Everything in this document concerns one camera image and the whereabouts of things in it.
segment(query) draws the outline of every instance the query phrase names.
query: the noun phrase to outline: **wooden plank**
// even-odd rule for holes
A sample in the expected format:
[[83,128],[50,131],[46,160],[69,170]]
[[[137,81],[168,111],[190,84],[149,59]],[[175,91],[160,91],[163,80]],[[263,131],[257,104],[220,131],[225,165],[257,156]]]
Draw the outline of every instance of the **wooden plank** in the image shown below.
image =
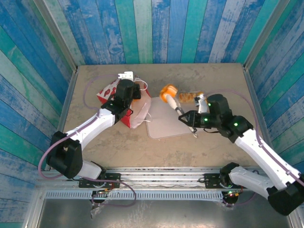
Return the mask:
[[0,149],[38,166],[43,152],[28,141],[0,125]]
[[244,3],[245,0],[227,0],[210,53],[209,63],[222,61]]
[[264,116],[269,128],[284,112],[304,96],[304,76],[302,76],[290,89],[272,106]]
[[58,2],[74,34],[85,64],[99,64],[77,0],[58,0]]
[[105,38],[113,64],[125,64],[122,37],[120,34],[118,17],[114,0],[96,0],[104,27]]
[[1,75],[0,91],[0,99],[2,101],[38,128],[48,138],[52,138],[53,133],[56,132],[56,128]]
[[0,174],[0,198],[30,202],[34,184]]
[[65,64],[68,72],[70,75],[72,75],[73,71],[71,69],[71,66],[69,65],[69,63],[67,62],[67,59],[65,57],[65,55],[63,54],[61,48],[59,47],[55,37],[53,36],[51,30],[49,29],[48,25],[46,24],[46,22],[44,21],[43,16],[41,15],[39,9],[37,8],[36,4],[34,3],[34,0],[28,0],[32,10],[34,11],[36,17],[39,20],[39,23],[41,24],[43,30],[46,32],[48,38],[50,39],[50,41],[52,42],[54,48],[56,49],[57,53],[60,55],[63,63]]
[[52,60],[58,67],[59,71],[63,78],[69,83],[72,74],[67,70],[62,58],[57,53],[55,47],[53,46],[51,40],[48,38],[45,30],[43,29],[42,25],[40,24],[38,18],[36,17],[34,11],[32,10],[29,0],[16,0],[16,4],[19,7],[20,11],[23,13],[24,17],[28,20],[32,28],[34,29],[35,33],[38,35],[39,39],[43,43],[44,47],[46,48],[47,52],[51,56]]
[[139,63],[153,63],[151,0],[133,0]]
[[[4,30],[5,30],[5,28],[9,29],[8,27],[12,26],[12,24],[8,23],[8,21],[7,21],[7,20],[10,20],[10,17],[15,21],[15,22],[13,22],[13,25],[16,23],[16,25],[18,26],[18,29],[20,29],[20,31],[26,37],[28,42],[34,48],[36,55],[38,55],[42,59],[42,61],[45,62],[48,69],[52,72],[53,76],[56,78],[56,81],[58,82],[58,84],[63,88],[64,92],[66,92],[68,89],[67,81],[62,77],[61,72],[58,69],[57,65],[51,58],[50,54],[44,47],[43,43],[41,42],[40,38],[35,33],[34,29],[30,25],[28,20],[24,17],[22,12],[16,5],[16,2],[11,1],[11,0],[2,0],[0,3],[0,17],[3,17],[4,19],[3,18],[2,19],[6,22],[5,25],[2,26],[4,28]],[[15,37],[17,34],[14,34],[13,32],[12,32],[12,35],[10,33],[8,33],[8,34],[10,36],[12,36],[12,35],[14,36],[14,38],[12,38],[12,40],[15,42],[15,44],[17,44],[16,39],[18,37]]]
[[[218,7],[221,7],[222,1],[223,0],[218,0],[216,5],[212,6],[216,12]],[[207,2],[209,1],[189,0],[185,35],[181,53],[182,63],[194,63],[195,55],[197,53],[198,48],[198,42],[202,31],[202,23],[204,20]]]
[[28,206],[27,202],[0,199],[0,222],[23,222]]
[[8,222],[8,223],[1,223],[2,228],[22,228],[23,223],[16,223],[16,222]]
[[170,0],[152,0],[153,63],[167,62]]
[[195,63],[208,62],[225,4],[226,0],[208,0],[195,55]]
[[288,128],[286,131],[280,134],[280,136],[272,141],[275,151],[277,153],[281,153],[287,148],[304,139],[303,128],[304,118],[299,120],[297,123]]
[[252,82],[256,79],[261,77],[266,65],[268,64],[269,60],[273,57],[275,52],[277,51],[278,47],[282,44],[283,40],[290,32],[298,18],[301,16],[301,12],[303,13],[304,4],[301,1],[298,1],[291,12],[289,13],[288,17],[282,24],[281,28],[273,38],[272,42],[269,44],[267,50],[265,51],[264,55],[261,57],[260,61],[258,62],[255,70],[252,73]]
[[280,99],[281,96],[304,74],[304,54],[293,64],[289,71],[281,78],[276,86],[269,92],[261,104],[263,114]]
[[171,1],[167,63],[180,63],[189,0]]
[[24,77],[37,89],[37,91],[49,102],[56,113],[60,115],[63,106],[62,103],[64,103],[64,98],[66,96],[63,90],[60,89],[55,82],[51,84],[52,88],[54,88],[54,91],[57,93],[57,96],[61,98],[61,101],[59,101],[53,91],[36,72],[31,63],[28,62],[15,43],[2,29],[2,27],[0,27],[0,40],[0,50],[15,65],[20,73],[22,73]]
[[277,23],[275,24],[275,26],[271,30],[269,36],[267,37],[266,41],[264,42],[263,46],[261,47],[258,55],[256,56],[255,60],[253,61],[252,65],[251,65],[251,67],[249,69],[249,72],[250,72],[251,75],[254,72],[257,64],[260,61],[260,59],[265,54],[268,46],[270,45],[270,43],[272,42],[272,40],[274,39],[274,37],[278,33],[278,31],[281,28],[282,24],[284,23],[284,21],[288,17],[290,11],[293,9],[293,7],[294,7],[294,5],[295,5],[296,2],[297,2],[297,0],[290,0],[289,1],[288,5],[284,9],[284,11],[283,11],[282,15],[280,16],[279,20],[277,21]]
[[297,59],[304,53],[304,32],[294,45],[289,49],[282,61],[274,69],[273,73],[263,82],[260,90],[256,90],[256,95],[261,103],[269,94],[271,89],[281,80],[281,78],[288,72]]
[[74,38],[70,26],[68,25],[67,19],[63,14],[63,11],[57,0],[44,0],[48,10],[52,14],[52,18],[56,22],[60,33],[65,40],[66,46],[68,47],[73,60],[77,66],[84,65],[85,61],[79,50],[78,44]]
[[50,139],[2,100],[0,100],[0,124],[42,151],[49,148]]
[[98,58],[99,64],[112,64],[108,44],[105,39],[104,28],[100,20],[95,1],[78,0],[82,16]]
[[286,131],[296,122],[304,117],[304,96],[295,102],[285,113],[283,113],[269,128],[271,140],[278,137],[282,132]]
[[252,47],[254,46],[257,38],[261,34],[265,24],[267,23],[271,13],[275,9],[278,1],[277,0],[265,0],[262,9],[260,10],[255,23],[253,24],[249,35],[237,57],[237,63],[244,63],[247,56],[249,55]]
[[126,64],[138,64],[138,45],[133,0],[115,0]]
[[48,66],[48,63],[45,59],[41,59],[40,56],[36,53],[35,49],[32,47],[28,39],[20,31],[17,24],[10,17],[7,10],[3,7],[0,2],[0,26],[3,30],[10,36],[16,46],[20,49],[22,54],[28,59],[31,65],[35,68],[38,74],[45,80],[48,86],[53,90],[53,92],[58,96],[59,100],[63,103],[66,91],[61,86],[57,86],[58,77],[61,75],[54,75]]
[[225,50],[222,63],[234,63],[265,0],[246,0]]
[[0,173],[20,180],[36,183],[37,167],[0,149]]
[[304,161],[304,140],[280,153],[280,156],[290,165]]
[[58,126],[59,115],[1,51],[0,74],[31,104],[33,104],[55,127]]

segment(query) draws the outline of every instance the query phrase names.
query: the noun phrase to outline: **purple cable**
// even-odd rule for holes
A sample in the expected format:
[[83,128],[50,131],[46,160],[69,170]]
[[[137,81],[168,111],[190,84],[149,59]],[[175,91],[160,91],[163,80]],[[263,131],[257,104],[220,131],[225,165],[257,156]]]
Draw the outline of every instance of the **purple cable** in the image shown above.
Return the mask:
[[249,105],[251,111],[252,111],[252,114],[254,116],[254,119],[255,119],[255,122],[256,122],[256,139],[260,145],[260,147],[267,153],[267,155],[269,157],[272,158],[272,160],[274,160],[284,171],[286,171],[286,174],[287,175],[290,175],[292,178],[294,178],[294,180],[296,180],[299,184],[301,184],[303,187],[304,187],[304,182],[301,181],[299,178],[297,178],[293,173],[291,173],[284,165],[282,165],[266,148],[265,146],[263,145],[261,139],[260,139],[260,136],[258,134],[258,120],[257,120],[257,115],[256,115],[256,112],[253,108],[253,106],[251,105],[250,101],[244,96],[242,95],[241,93],[237,92],[237,91],[234,91],[233,89],[219,89],[219,90],[215,90],[215,91],[211,91],[211,92],[208,92],[205,94],[205,96],[208,96],[208,95],[211,95],[211,94],[216,94],[216,93],[220,93],[220,92],[231,92],[231,93],[234,93],[240,97],[242,97]]

